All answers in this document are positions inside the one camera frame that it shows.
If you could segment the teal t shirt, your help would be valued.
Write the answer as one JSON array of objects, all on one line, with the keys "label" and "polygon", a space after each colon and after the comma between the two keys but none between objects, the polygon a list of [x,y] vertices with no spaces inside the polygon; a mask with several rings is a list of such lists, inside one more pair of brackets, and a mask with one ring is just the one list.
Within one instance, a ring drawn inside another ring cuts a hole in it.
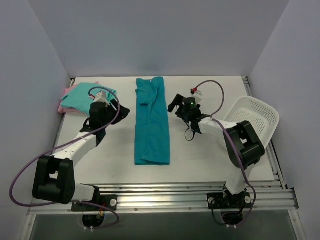
[{"label": "teal t shirt", "polygon": [[134,164],[169,165],[170,129],[162,76],[136,79]]}]

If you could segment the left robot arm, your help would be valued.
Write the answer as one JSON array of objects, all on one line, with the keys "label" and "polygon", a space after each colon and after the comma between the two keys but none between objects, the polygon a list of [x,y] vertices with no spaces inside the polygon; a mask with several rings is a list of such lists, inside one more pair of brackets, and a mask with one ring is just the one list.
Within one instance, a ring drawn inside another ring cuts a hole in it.
[{"label": "left robot arm", "polygon": [[89,117],[83,123],[76,139],[65,149],[50,156],[43,155],[37,161],[32,195],[35,199],[68,204],[83,202],[90,210],[100,206],[101,194],[98,187],[76,183],[75,165],[106,136],[106,127],[124,120],[130,110],[110,103],[94,102]]}]

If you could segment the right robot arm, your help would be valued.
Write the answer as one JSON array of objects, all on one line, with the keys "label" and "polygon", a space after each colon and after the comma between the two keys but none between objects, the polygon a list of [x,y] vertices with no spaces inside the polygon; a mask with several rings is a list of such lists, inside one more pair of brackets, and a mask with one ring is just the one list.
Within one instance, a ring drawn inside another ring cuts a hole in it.
[{"label": "right robot arm", "polygon": [[245,191],[248,177],[265,154],[265,147],[249,121],[220,121],[203,114],[200,107],[194,97],[177,94],[167,110],[171,113],[177,108],[175,115],[182,119],[194,134],[207,134],[224,139],[228,157],[236,170],[225,183],[226,191],[222,193],[222,200],[225,205],[232,207],[240,201],[240,193]]}]

